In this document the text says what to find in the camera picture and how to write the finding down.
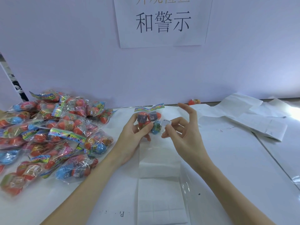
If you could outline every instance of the person's right hand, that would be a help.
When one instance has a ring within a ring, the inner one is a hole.
[[[190,115],[190,122],[183,117],[175,118],[171,125],[166,126],[166,131],[162,138],[170,137],[178,154],[194,170],[205,168],[208,162],[211,162],[198,128],[197,112],[190,106],[178,103],[178,106],[184,109]]]

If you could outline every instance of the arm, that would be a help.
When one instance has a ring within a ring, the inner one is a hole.
[[[186,104],[178,105],[189,113],[190,122],[175,118],[162,138],[171,137],[178,154],[203,178],[234,224],[274,224],[213,164],[199,132],[197,112]]]
[[[49,215],[41,224],[86,224],[105,185],[112,174],[133,156],[142,137],[150,141],[148,133],[153,123],[138,132],[134,114],[124,126],[117,143],[110,153],[98,164],[91,174],[71,195]]]

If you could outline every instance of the forearm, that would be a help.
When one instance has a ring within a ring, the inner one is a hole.
[[[71,195],[44,221],[46,224],[86,224],[108,180],[118,168],[114,157],[108,154]]]
[[[274,224],[252,204],[212,163],[194,169],[218,198],[234,224]]]

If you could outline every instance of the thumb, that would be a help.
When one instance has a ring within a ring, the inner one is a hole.
[[[142,128],[139,132],[136,133],[136,135],[140,139],[142,139],[142,137],[144,137],[145,135],[147,135],[151,131],[152,128],[153,128],[153,122],[149,123],[144,128]]]
[[[179,142],[179,140],[181,139],[180,136],[178,136],[176,130],[173,128],[173,126],[171,125],[167,125],[166,126],[166,130],[168,132],[168,135],[170,136],[170,138],[173,141],[173,144],[176,144],[177,142]]]

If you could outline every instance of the white paper sign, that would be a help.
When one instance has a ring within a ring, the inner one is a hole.
[[[114,0],[121,48],[205,43],[212,0]]]

